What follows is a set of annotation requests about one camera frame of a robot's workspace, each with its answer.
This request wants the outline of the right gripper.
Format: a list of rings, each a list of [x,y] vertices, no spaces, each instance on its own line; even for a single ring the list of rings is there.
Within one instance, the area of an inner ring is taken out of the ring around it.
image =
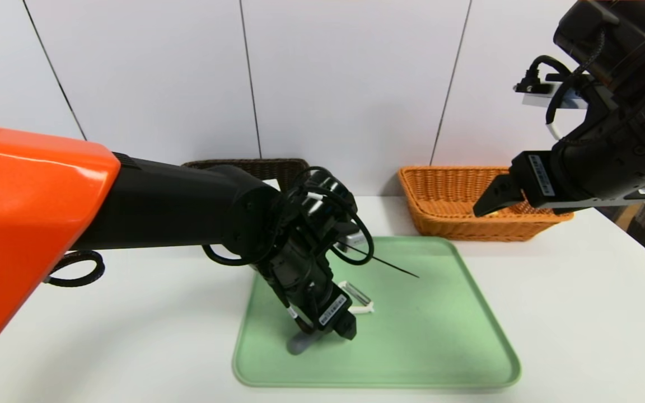
[[[510,174],[495,176],[473,206],[482,217],[525,201],[555,214],[635,201],[635,138],[609,136],[583,144],[560,141],[549,151],[524,151]]]

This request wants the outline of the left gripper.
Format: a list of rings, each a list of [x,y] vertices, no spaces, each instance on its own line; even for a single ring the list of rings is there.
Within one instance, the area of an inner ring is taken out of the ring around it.
[[[313,331],[334,330],[341,338],[353,340],[357,334],[357,321],[355,315],[346,310],[351,303],[348,294],[324,270],[310,270],[298,285],[298,308]]]

